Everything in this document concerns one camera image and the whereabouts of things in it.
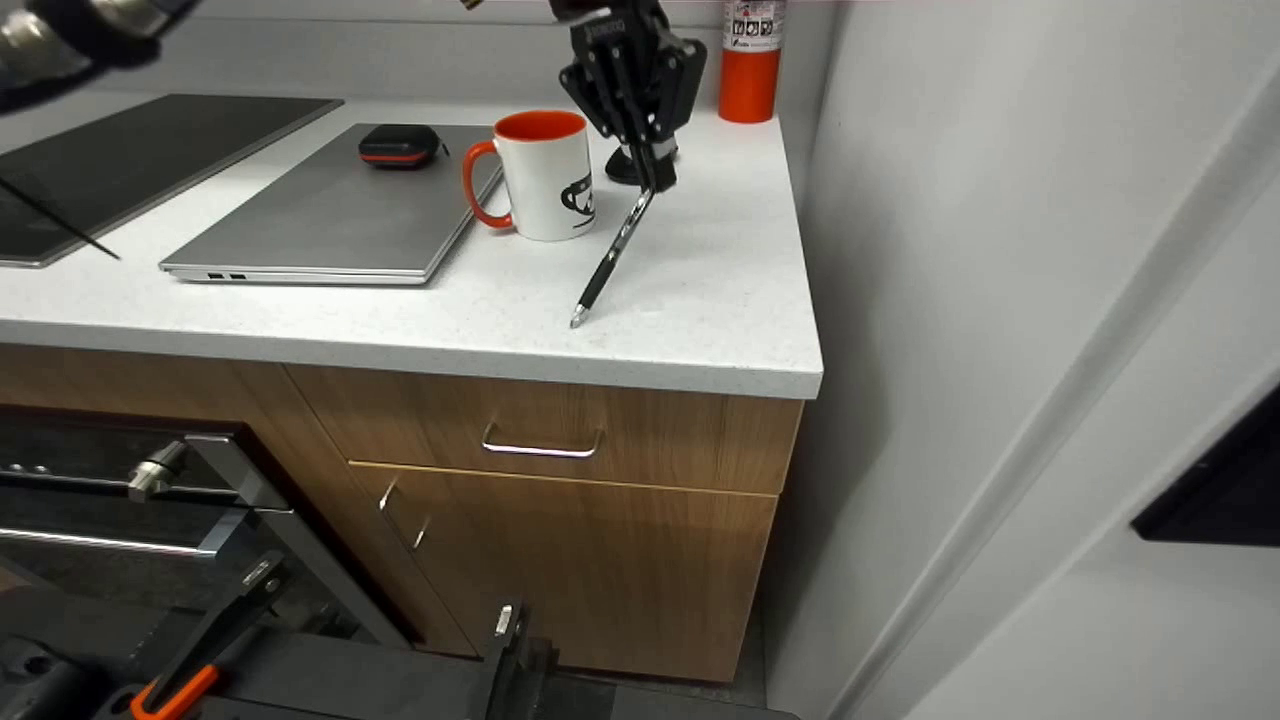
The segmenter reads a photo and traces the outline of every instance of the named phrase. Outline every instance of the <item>laptop lid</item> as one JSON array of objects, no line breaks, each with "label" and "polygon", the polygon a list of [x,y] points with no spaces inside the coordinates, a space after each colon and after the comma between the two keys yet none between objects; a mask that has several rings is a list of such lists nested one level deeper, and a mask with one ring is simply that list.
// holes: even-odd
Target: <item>laptop lid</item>
[{"label": "laptop lid", "polygon": [[[374,129],[347,129],[160,268],[198,283],[427,283],[472,228],[459,159],[491,131],[437,122],[437,159],[388,170],[361,159]],[[477,169],[477,193],[496,182],[496,162]]]}]

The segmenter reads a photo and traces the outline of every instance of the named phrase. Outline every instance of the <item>cabinet drawer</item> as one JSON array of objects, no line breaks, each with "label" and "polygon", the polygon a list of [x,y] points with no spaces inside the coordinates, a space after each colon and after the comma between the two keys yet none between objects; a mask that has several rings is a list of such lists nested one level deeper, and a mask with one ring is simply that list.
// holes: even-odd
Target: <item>cabinet drawer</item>
[{"label": "cabinet drawer", "polygon": [[731,679],[772,501],[358,466],[472,652],[523,601],[574,667]]},{"label": "cabinet drawer", "polygon": [[800,405],[294,366],[347,461],[671,489],[784,489]]}]

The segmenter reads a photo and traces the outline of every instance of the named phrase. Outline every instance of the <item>black pen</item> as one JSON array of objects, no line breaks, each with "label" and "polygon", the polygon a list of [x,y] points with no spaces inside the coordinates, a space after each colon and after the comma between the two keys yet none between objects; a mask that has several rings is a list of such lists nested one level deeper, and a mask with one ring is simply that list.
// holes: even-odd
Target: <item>black pen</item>
[{"label": "black pen", "polygon": [[619,257],[625,257],[625,248],[630,248],[630,238],[638,236],[638,228],[640,228],[640,221],[643,221],[643,210],[650,210],[653,195],[658,195],[653,189],[650,189],[650,193],[640,193],[640,201],[638,201],[638,206],[630,210],[625,228],[616,228],[616,236],[613,236],[609,251],[601,257],[601,265],[597,265],[597,273],[591,273],[591,279],[587,279],[585,295],[577,301],[577,313],[574,313],[567,326],[581,326],[581,325],[591,315],[591,302],[597,302],[597,295],[606,293],[606,283],[609,283],[609,275],[613,275],[616,258],[619,258]]}]

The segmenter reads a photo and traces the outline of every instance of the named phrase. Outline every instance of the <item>white countertop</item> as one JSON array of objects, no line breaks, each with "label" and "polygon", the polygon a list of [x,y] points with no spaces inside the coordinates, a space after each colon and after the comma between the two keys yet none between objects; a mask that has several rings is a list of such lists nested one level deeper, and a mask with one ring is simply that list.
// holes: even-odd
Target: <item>white countertop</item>
[{"label": "white countertop", "polygon": [[[79,92],[0,120],[18,146],[139,94]],[[606,179],[597,232],[566,242],[472,228],[427,287],[180,283],[155,265],[352,122],[487,122],[507,108],[352,98],[51,268],[0,268],[0,345],[280,360],[664,393],[813,400],[820,345],[784,141],[706,111],[680,131],[680,182],[658,195],[591,318],[567,326],[638,189]]]}]

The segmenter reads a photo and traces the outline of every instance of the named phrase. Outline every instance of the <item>cabinet door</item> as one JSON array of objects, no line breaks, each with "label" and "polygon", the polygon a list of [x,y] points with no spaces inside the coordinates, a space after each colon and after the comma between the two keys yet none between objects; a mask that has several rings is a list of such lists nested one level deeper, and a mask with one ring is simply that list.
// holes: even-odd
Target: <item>cabinet door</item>
[{"label": "cabinet door", "polygon": [[496,606],[574,667],[731,679],[775,503],[468,473],[352,466],[480,652]]}]

